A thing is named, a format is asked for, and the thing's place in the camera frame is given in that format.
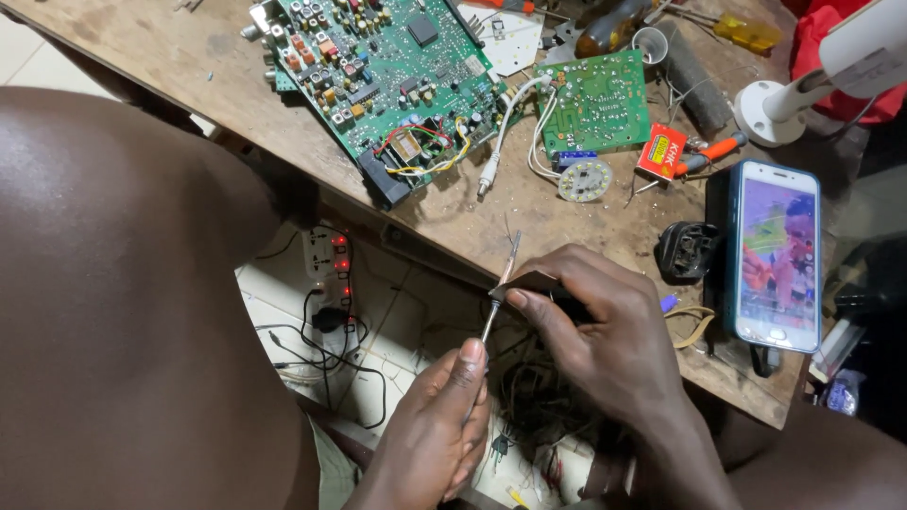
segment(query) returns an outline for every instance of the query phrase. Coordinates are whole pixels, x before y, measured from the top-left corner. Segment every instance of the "phone screen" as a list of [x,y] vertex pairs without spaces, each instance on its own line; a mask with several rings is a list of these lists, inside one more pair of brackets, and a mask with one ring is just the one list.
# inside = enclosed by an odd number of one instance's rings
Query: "phone screen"
[[815,331],[815,195],[744,180],[740,315]]

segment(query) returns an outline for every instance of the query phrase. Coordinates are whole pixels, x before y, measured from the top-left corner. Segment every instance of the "red wire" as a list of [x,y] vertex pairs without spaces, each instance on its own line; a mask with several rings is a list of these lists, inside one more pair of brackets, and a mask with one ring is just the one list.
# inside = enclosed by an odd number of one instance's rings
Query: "red wire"
[[419,129],[427,131],[431,134],[436,134],[436,135],[440,136],[441,138],[446,139],[451,144],[452,147],[454,146],[454,141],[451,140],[451,137],[447,136],[446,134],[444,134],[442,132],[432,131],[432,130],[426,128],[425,126],[420,126],[418,124],[405,124],[405,125],[402,125],[396,129],[394,129],[393,131],[391,131],[391,133],[387,135],[387,139],[385,140],[385,142],[381,144],[381,147],[378,147],[377,149],[375,149],[374,153],[379,154],[381,151],[383,151],[385,149],[385,147],[387,146],[387,144],[389,144],[391,142],[391,138],[394,138],[395,134],[400,132],[400,130],[403,130],[406,128],[419,128]]

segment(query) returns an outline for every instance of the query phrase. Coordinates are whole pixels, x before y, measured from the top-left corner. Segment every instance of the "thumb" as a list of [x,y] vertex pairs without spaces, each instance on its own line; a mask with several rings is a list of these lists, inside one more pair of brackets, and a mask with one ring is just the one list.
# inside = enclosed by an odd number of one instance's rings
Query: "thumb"
[[430,404],[435,413],[462,424],[482,390],[485,358],[485,346],[480,340],[469,338],[463,343],[450,377]]
[[561,307],[550,299],[523,289],[507,291],[507,302],[512,304],[541,333],[541,339],[554,359],[564,359],[573,350],[571,341],[578,337],[573,321]]

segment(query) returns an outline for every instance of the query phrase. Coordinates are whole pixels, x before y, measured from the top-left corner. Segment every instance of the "blue phone case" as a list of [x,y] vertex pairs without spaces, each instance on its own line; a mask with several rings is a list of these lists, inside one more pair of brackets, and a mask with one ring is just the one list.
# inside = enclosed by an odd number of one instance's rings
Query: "blue phone case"
[[[730,170],[730,185],[728,186],[727,193],[727,264],[725,266],[725,296],[724,296],[724,329],[733,334],[735,337],[744,340],[745,342],[754,343],[757,345],[764,345],[767,347],[775,348],[786,348],[788,350],[795,350],[797,352],[803,352],[805,354],[812,354],[819,350],[822,346],[822,314],[817,314],[817,321],[815,325],[815,335],[816,342],[815,348],[810,350],[802,350],[798,348],[787,348],[778,346],[771,342],[759,342],[754,341],[749,338],[743,338],[740,333],[736,330],[736,310],[737,303],[740,300],[740,288],[737,284],[737,273],[739,272],[740,266],[740,251],[742,250],[742,240],[740,239],[740,225],[741,220],[739,207],[740,207],[740,197],[743,194],[743,165],[747,162],[757,162],[765,166],[771,166],[777,168],[783,172],[793,172],[799,173],[801,175],[807,175],[810,179],[815,181],[815,199],[816,204],[819,203],[820,197],[822,196],[822,189],[819,187],[819,181],[815,178],[812,173],[803,172],[797,169],[790,167],[782,166],[772,162],[764,162],[761,160],[747,158],[735,164]],[[817,275],[815,283],[815,306],[818,309],[819,299],[822,297],[822,240],[821,240],[821,225],[822,219],[820,217],[821,207],[816,207],[815,211],[815,231],[816,231],[816,242],[814,243],[814,266],[815,274]]]

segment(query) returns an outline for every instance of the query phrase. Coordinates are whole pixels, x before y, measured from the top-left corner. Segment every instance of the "smartphone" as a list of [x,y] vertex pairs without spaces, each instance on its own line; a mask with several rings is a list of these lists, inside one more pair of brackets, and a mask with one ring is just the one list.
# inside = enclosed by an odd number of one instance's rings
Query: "smartphone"
[[743,160],[730,172],[725,329],[755,344],[819,349],[819,181]]

